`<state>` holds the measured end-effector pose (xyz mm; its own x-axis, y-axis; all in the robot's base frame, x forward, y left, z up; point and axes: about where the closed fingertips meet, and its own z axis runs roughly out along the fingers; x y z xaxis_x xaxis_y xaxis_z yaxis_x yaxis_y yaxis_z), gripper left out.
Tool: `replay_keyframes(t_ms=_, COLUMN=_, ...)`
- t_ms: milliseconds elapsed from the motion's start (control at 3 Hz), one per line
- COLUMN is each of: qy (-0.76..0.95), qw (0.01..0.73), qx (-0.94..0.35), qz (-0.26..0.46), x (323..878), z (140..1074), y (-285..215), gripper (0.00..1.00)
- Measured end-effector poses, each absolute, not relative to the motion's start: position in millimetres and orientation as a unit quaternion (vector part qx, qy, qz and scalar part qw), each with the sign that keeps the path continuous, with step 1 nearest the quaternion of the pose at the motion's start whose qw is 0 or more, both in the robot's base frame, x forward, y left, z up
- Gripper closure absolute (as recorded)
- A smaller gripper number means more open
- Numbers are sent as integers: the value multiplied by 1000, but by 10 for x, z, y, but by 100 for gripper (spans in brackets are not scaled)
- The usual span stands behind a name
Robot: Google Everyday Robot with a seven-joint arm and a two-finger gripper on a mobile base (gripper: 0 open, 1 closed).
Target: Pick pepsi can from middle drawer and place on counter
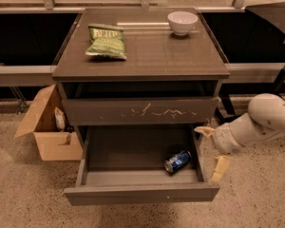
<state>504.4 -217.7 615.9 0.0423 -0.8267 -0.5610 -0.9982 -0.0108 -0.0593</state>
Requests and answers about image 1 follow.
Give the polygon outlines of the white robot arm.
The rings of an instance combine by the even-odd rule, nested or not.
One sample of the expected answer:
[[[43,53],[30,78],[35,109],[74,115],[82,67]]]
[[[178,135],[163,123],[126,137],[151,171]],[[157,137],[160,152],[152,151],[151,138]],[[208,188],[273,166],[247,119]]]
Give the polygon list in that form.
[[[248,143],[263,142],[285,135],[285,100],[274,94],[256,95],[245,114],[223,125],[194,129],[210,138],[219,152],[211,181],[218,182],[230,166],[230,154],[241,151]]]

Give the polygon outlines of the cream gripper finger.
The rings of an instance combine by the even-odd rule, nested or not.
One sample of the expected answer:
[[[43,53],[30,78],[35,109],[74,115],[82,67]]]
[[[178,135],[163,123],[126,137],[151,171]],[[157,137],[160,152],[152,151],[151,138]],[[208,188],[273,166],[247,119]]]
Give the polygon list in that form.
[[[230,166],[231,160],[226,155],[219,155],[216,157],[217,164],[214,168],[211,181],[218,182],[223,177],[224,173],[227,171],[227,169]]]
[[[198,126],[194,128],[194,131],[200,133],[206,138],[211,138],[214,135],[216,129],[209,126]]]

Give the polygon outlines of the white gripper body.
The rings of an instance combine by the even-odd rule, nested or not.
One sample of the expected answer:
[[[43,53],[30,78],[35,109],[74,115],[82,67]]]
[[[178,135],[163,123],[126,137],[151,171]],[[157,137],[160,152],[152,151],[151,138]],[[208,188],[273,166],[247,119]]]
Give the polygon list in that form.
[[[236,139],[239,133],[239,123],[232,121],[217,127],[213,133],[212,140],[215,148],[222,154],[237,154],[242,145]]]

